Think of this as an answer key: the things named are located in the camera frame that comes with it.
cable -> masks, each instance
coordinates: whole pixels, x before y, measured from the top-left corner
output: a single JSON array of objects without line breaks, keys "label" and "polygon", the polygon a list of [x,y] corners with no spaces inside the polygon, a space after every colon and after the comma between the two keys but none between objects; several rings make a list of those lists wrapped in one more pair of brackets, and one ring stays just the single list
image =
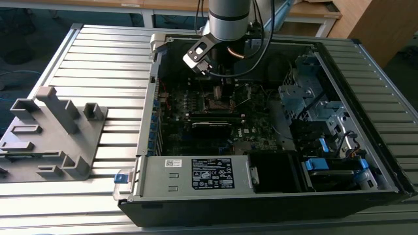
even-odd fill
[{"label": "cable", "polygon": [[16,71],[10,71],[10,72],[6,72],[6,73],[2,73],[0,76],[8,75],[8,74],[15,73],[15,72],[18,72],[18,73],[36,73],[36,74],[42,75],[42,73],[40,73],[40,72],[36,72],[36,71],[31,71],[31,70],[16,70]]},{"label": "cable", "polygon": [[355,140],[355,138],[353,138],[353,142],[357,144],[354,150],[350,152],[350,154],[347,155],[349,157],[354,157],[355,156],[355,153],[359,151],[359,142]]},{"label": "cable", "polygon": [[203,24],[205,24],[203,4],[205,4],[205,0],[202,0],[202,4],[201,4],[201,14],[202,14],[202,20],[203,20]]},{"label": "cable", "polygon": [[341,148],[342,148],[342,144],[345,143],[345,138],[346,138],[347,135],[350,135],[351,133],[354,133],[354,131],[347,131],[347,132],[343,134],[343,136],[342,136],[342,138],[341,138],[341,140],[339,140],[339,142],[338,142],[337,151],[335,151],[335,157],[338,157],[338,155],[339,155],[339,151],[341,151]]},{"label": "cable", "polygon": [[257,14],[255,14],[255,10],[258,11],[258,16],[261,18],[261,25],[262,25],[262,43],[259,48],[257,49],[257,51],[251,54],[251,55],[242,55],[238,52],[234,51],[233,48],[227,47],[229,53],[235,56],[239,59],[250,59],[253,58],[261,51],[262,47],[263,47],[263,43],[265,43],[265,26],[263,26],[263,18],[262,18],[262,13],[261,13],[261,9],[259,9],[259,5],[257,3],[257,0],[253,0],[253,4],[254,4],[254,18],[255,18],[255,22],[257,22]]},{"label": "cable", "polygon": [[275,127],[271,125],[271,128],[274,129],[274,131],[283,137],[283,138],[286,138],[286,139],[289,139],[289,140],[294,140],[293,138],[290,138],[290,137],[286,137],[277,129],[275,129]]},{"label": "cable", "polygon": [[257,0],[253,0],[253,9],[254,9],[254,22],[257,21],[257,9],[255,9]]},{"label": "cable", "polygon": [[197,10],[197,16],[195,16],[195,33],[198,34],[198,17],[199,17],[199,7],[201,7],[201,1],[198,1],[198,10]]},{"label": "cable", "polygon": [[310,108],[318,103],[319,99],[326,95],[326,92],[322,91],[321,94],[314,98],[313,102],[302,109],[301,113],[297,116],[297,119],[301,118],[302,114],[310,110]]},{"label": "cable", "polygon": [[270,2],[271,2],[271,22],[273,22],[271,23],[271,29],[270,29],[270,36],[269,36],[269,40],[267,40],[267,43],[266,43],[262,55],[261,55],[258,61],[255,62],[253,68],[249,69],[246,72],[242,72],[239,74],[233,74],[233,75],[222,75],[222,74],[218,74],[218,73],[214,73],[214,72],[209,71],[210,75],[217,76],[217,77],[226,77],[226,78],[242,77],[242,76],[247,75],[249,73],[251,73],[254,71],[254,69],[257,68],[257,66],[259,65],[259,63],[262,61],[262,58],[265,57],[265,54],[266,54],[267,49],[270,47],[271,40],[273,40],[274,18],[275,18],[274,11],[275,11],[275,9],[274,9],[274,0],[270,0]]}]

barcode sticker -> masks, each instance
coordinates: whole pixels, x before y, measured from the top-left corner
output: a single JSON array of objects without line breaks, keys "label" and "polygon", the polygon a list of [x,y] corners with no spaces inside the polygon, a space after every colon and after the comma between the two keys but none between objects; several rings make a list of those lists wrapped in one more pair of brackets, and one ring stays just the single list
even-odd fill
[{"label": "barcode sticker", "polygon": [[122,6],[128,6],[128,7],[139,7],[139,4],[122,4]]},{"label": "barcode sticker", "polygon": [[182,167],[182,159],[167,159],[166,167]]}]

aluminum profile table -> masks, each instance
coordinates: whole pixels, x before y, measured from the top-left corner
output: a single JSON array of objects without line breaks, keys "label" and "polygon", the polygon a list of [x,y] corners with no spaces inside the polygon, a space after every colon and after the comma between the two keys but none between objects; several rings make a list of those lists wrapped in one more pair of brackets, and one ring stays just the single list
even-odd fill
[{"label": "aluminum profile table", "polygon": [[[242,234],[279,230],[281,234],[294,234],[291,230],[301,228],[305,230],[298,234],[414,234],[418,197],[343,219],[209,227],[135,226],[112,198],[114,175],[135,163],[150,78],[150,38],[156,32],[192,33],[95,25],[72,27],[28,98],[39,86],[54,86],[58,96],[71,99],[75,105],[98,102],[110,108],[91,176],[82,182],[0,184],[0,234]],[[418,115],[362,45],[351,40],[291,36],[278,39],[315,40],[326,45],[390,150],[412,182],[418,184]],[[128,193],[127,187],[120,190]]]}]

blue latch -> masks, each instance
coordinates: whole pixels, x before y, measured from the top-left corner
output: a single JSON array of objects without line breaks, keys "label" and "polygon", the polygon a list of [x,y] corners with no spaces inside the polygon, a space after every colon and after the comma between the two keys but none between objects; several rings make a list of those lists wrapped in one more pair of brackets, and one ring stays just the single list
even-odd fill
[{"label": "blue latch", "polygon": [[367,163],[367,161],[366,161],[366,159],[361,159],[359,160],[359,164],[361,164],[361,166],[363,167],[363,169],[367,169],[369,168],[369,163]]},{"label": "blue latch", "polygon": [[155,131],[156,130],[156,124],[151,123],[151,130]]},{"label": "blue latch", "polygon": [[151,120],[156,122],[158,121],[158,116],[156,115],[151,115]]},{"label": "blue latch", "polygon": [[155,147],[154,142],[148,141],[148,148],[150,148],[150,149],[154,149],[154,147]]},{"label": "blue latch", "polygon": [[126,174],[116,174],[114,178],[115,184],[127,184],[130,176]]},{"label": "blue latch", "polygon": [[327,146],[325,138],[319,138],[319,142],[321,142],[323,151],[329,153],[329,146]]},{"label": "blue latch", "polygon": [[155,139],[155,133],[150,132],[150,140],[154,140],[154,139]]},{"label": "blue latch", "polygon": [[311,158],[305,162],[307,170],[329,170],[329,164],[325,158]]}]

black cable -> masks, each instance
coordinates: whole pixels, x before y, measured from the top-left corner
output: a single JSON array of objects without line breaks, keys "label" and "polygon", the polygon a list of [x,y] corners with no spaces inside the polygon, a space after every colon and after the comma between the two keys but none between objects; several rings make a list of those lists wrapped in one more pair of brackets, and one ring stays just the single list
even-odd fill
[{"label": "black cable", "polygon": [[326,92],[322,91],[321,94],[314,98],[313,102],[302,109],[301,113],[297,116],[297,119],[301,118],[302,114],[310,110],[310,108],[318,103],[319,99],[326,95]]},{"label": "black cable", "polygon": [[254,2],[254,12],[255,12],[255,8],[257,8],[258,16],[259,16],[259,19],[261,19],[261,25],[262,25],[262,43],[261,43],[259,48],[257,49],[257,51],[255,51],[251,55],[245,55],[245,59],[253,58],[253,57],[261,52],[261,49],[262,49],[263,43],[265,43],[265,24],[263,24],[263,19],[262,19],[262,13],[261,13],[261,9],[259,9],[259,5],[258,5],[258,3],[257,3],[257,0],[253,0],[253,2]]},{"label": "black cable", "polygon": [[195,16],[195,33],[197,33],[197,34],[198,34],[199,7],[201,7],[201,0],[198,1],[198,10],[197,10],[197,16]]},{"label": "black cable", "polygon": [[209,72],[210,75],[213,76],[217,76],[217,77],[226,77],[226,78],[233,78],[233,77],[242,77],[245,75],[247,75],[249,73],[251,73],[254,71],[254,69],[257,68],[257,66],[259,65],[261,61],[262,61],[262,58],[265,57],[265,54],[267,52],[267,49],[269,49],[269,46],[270,46],[270,43],[271,43],[271,40],[273,40],[273,32],[274,32],[274,18],[275,18],[275,15],[274,15],[274,0],[270,0],[271,2],[271,28],[270,28],[270,36],[269,36],[269,40],[267,40],[267,43],[266,43],[266,46],[265,46],[265,50],[262,52],[262,55],[258,59],[258,61],[255,62],[254,66],[251,69],[249,69],[246,72],[242,72],[239,74],[233,74],[233,75],[222,75],[222,74],[218,74],[218,73],[214,73],[214,72]]},{"label": "black cable", "polygon": [[350,135],[351,133],[354,133],[354,131],[346,131],[346,133],[343,134],[339,142],[338,142],[338,146],[337,146],[337,151],[335,151],[335,157],[338,157],[339,155],[339,151],[341,151],[341,148],[342,148],[342,144],[345,143],[345,138],[347,137],[347,135]]},{"label": "black cable", "polygon": [[254,22],[257,22],[257,9],[255,9],[257,0],[253,0],[253,9],[254,9]]},{"label": "black cable", "polygon": [[201,14],[202,14],[202,20],[203,20],[203,24],[205,24],[203,3],[205,3],[205,0],[202,0],[202,5],[201,5]]}]

